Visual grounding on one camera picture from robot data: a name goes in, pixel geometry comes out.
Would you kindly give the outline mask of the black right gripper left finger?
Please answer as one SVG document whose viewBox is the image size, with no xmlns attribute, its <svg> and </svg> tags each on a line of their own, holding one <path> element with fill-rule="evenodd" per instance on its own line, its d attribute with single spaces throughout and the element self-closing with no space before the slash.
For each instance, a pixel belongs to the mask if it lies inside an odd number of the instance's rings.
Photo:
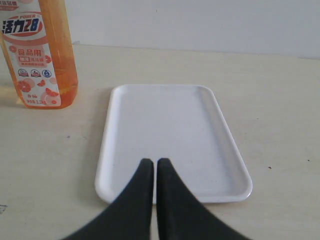
<svg viewBox="0 0 320 240">
<path fill-rule="evenodd" d="M 154 194 L 154 163 L 144 158 L 119 196 L 66 240 L 149 240 Z"/>
</svg>

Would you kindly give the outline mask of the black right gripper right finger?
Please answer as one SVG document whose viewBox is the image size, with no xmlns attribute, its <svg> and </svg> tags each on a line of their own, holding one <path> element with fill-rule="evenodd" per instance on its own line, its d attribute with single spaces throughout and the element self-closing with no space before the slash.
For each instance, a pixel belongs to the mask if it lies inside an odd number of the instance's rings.
<svg viewBox="0 0 320 240">
<path fill-rule="evenodd" d="M 160 240 L 246 240 L 201 204 L 170 159 L 157 162 L 157 227 Z"/>
</svg>

